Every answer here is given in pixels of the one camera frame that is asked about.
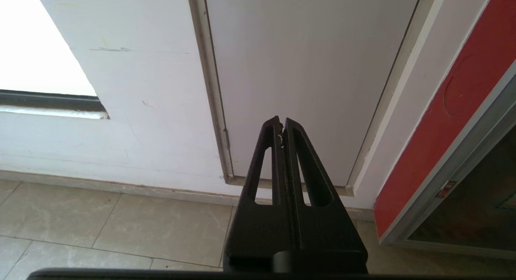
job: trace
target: bright window light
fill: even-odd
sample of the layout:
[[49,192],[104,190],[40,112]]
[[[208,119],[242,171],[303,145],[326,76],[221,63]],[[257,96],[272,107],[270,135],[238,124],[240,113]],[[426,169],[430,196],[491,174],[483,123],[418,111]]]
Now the bright window light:
[[40,0],[0,0],[0,89],[96,96]]

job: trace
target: window sill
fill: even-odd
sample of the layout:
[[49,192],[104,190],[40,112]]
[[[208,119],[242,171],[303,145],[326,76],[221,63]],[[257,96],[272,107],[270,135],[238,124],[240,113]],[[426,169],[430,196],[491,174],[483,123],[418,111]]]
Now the window sill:
[[20,107],[16,105],[0,105],[0,113],[26,113],[29,115],[44,115],[55,117],[83,118],[83,119],[109,119],[105,111],[76,111],[73,109],[52,109],[45,107]]
[[96,96],[43,94],[40,92],[0,90],[0,112],[31,115],[109,119]]

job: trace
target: metal frame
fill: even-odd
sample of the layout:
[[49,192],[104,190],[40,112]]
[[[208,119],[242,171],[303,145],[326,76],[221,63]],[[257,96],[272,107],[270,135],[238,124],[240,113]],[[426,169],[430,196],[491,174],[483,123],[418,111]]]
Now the metal frame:
[[72,111],[103,111],[106,109],[96,96],[71,94],[46,94],[18,90],[0,90],[0,105],[38,109],[63,109]]
[[408,240],[408,237],[439,206],[443,199],[435,196],[448,181],[454,188],[476,164],[516,124],[516,61],[505,72],[468,124],[450,145],[441,160],[424,180],[405,208],[380,238],[382,244],[516,259],[516,252],[478,247],[461,247]]
[[[231,186],[243,186],[246,182],[246,178],[243,176],[233,176],[229,178],[226,183]],[[260,182],[258,183],[258,188],[271,189],[273,181],[271,179],[263,179],[260,178]],[[306,192],[306,184],[304,182],[301,183],[303,192]],[[337,194],[340,196],[354,196],[353,187],[352,186],[334,186],[335,190],[337,190]]]
[[233,163],[229,148],[229,137],[225,126],[223,100],[219,88],[219,77],[217,74],[217,63],[215,61],[212,32],[210,29],[210,18],[206,0],[188,0],[192,14],[193,27],[199,47],[201,65],[208,93],[208,103],[212,113],[213,128],[219,149],[219,159],[223,168],[226,183],[233,178]]
[[403,37],[398,53],[396,54],[391,71],[389,72],[389,77],[385,82],[382,95],[376,105],[375,113],[371,119],[369,128],[367,129],[360,151],[356,156],[350,177],[345,182],[345,186],[353,188],[359,177],[360,171],[364,167],[365,159],[371,151],[372,144],[378,136],[378,132],[381,131],[381,123],[385,117],[387,108],[389,107],[389,104],[391,104],[395,89],[398,87],[402,73],[409,62],[410,54],[418,40],[424,22],[430,13],[433,2],[434,0],[418,0],[416,3],[407,30],[405,31],[405,36]]

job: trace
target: floor tile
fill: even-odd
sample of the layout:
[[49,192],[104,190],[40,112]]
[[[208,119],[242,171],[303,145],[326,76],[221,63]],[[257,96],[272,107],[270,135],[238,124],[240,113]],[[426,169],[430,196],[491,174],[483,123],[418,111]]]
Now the floor tile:
[[0,207],[0,235],[91,247],[119,196],[22,183]]
[[508,276],[505,262],[500,259],[380,246],[374,222],[356,223],[369,253],[370,274]]
[[231,207],[122,195],[94,247],[217,266]]
[[222,272],[222,268],[209,267],[203,265],[195,265],[189,263],[175,262],[162,259],[154,259],[152,261],[151,270],[181,270],[181,271],[218,271]]
[[46,267],[149,269],[151,258],[34,241],[5,280],[25,280]]
[[18,181],[0,180],[0,205],[20,185]]
[[31,241],[0,236],[0,280],[16,264]]
[[[227,241],[227,236],[229,234],[229,229],[231,229],[231,224],[233,223],[233,219],[235,218],[235,212],[236,212],[236,208],[237,207],[233,207],[231,209],[231,217],[229,219],[229,224],[227,225],[228,227],[228,230],[227,230],[227,233],[226,233],[226,236],[225,236],[225,239],[224,239],[224,247],[223,247],[223,253],[224,253],[224,248],[225,248],[225,242]],[[219,262],[219,267],[222,267],[223,266],[223,255],[221,255],[221,261]]]

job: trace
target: white door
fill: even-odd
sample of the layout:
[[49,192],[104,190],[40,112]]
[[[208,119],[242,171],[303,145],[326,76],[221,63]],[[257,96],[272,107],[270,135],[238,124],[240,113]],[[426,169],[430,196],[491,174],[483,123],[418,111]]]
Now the white door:
[[418,0],[206,1],[234,175],[279,115],[345,185]]

